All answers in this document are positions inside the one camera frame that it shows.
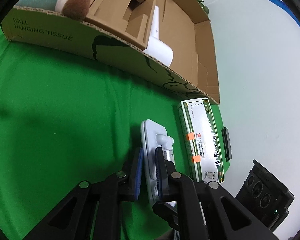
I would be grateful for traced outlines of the brown cardboard insert tray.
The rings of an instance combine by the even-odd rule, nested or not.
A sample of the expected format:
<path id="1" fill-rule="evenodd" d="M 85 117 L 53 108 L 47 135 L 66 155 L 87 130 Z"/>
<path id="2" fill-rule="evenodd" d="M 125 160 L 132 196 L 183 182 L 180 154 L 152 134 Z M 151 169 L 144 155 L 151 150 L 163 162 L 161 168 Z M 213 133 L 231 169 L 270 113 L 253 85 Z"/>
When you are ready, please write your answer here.
<path id="1" fill-rule="evenodd" d="M 85 20 L 131 43 L 147 48 L 156 0 L 90 0 Z"/>

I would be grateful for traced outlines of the large brown cardboard box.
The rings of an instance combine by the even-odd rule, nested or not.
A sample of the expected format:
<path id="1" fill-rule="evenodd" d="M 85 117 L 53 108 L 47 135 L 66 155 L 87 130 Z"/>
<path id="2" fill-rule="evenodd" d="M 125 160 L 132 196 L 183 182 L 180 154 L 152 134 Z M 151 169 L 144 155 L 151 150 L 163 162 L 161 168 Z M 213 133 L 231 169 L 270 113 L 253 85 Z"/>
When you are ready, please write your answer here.
<path id="1" fill-rule="evenodd" d="M 19 0 L 0 26 L 9 41 L 87 57 L 189 99 L 220 101 L 211 23 L 197 0 Z"/>

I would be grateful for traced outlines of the white hair dryer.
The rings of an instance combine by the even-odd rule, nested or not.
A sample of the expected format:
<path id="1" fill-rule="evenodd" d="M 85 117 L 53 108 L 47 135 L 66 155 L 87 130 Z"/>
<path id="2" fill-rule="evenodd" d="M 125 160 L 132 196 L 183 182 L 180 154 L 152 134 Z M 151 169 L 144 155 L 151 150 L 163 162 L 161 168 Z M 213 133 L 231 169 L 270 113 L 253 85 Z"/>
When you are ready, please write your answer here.
<path id="1" fill-rule="evenodd" d="M 145 54 L 169 67 L 173 61 L 173 50 L 159 39 L 159 7 L 154 7 L 153 19 Z"/>

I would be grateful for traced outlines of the white folding phone stand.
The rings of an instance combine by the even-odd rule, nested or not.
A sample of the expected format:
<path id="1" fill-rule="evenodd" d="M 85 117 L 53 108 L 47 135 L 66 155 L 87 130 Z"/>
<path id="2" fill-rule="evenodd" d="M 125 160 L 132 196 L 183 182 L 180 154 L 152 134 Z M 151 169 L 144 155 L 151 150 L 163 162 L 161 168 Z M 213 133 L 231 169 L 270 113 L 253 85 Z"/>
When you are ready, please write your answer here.
<path id="1" fill-rule="evenodd" d="M 174 139 L 167 134 L 166 128 L 147 119 L 141 123 L 141 142 L 149 204 L 152 207 L 158 200 L 157 173 L 155 167 L 155 150 L 161 147 L 164 158 L 175 164 Z"/>

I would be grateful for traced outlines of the green white medicine box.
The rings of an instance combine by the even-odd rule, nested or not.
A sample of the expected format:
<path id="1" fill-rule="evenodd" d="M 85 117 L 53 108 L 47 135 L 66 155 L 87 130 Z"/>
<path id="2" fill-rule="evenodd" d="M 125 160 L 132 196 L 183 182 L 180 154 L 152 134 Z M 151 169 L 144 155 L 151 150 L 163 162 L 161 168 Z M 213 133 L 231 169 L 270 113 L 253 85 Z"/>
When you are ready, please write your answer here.
<path id="1" fill-rule="evenodd" d="M 224 182 L 222 150 L 209 99 L 181 101 L 178 111 L 192 179 Z"/>

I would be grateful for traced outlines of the black clip on table edge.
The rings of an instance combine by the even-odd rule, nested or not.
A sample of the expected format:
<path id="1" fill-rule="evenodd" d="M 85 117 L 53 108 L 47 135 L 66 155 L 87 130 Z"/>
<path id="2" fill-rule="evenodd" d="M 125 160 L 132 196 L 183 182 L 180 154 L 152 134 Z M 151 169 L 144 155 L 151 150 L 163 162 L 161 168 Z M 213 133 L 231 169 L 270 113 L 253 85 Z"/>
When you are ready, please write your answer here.
<path id="1" fill-rule="evenodd" d="M 232 151 L 231 151 L 229 130 L 227 127 L 223 127 L 222 136 L 223 136 L 224 148 L 225 148 L 225 158 L 226 161 L 230 161 L 232 159 Z"/>

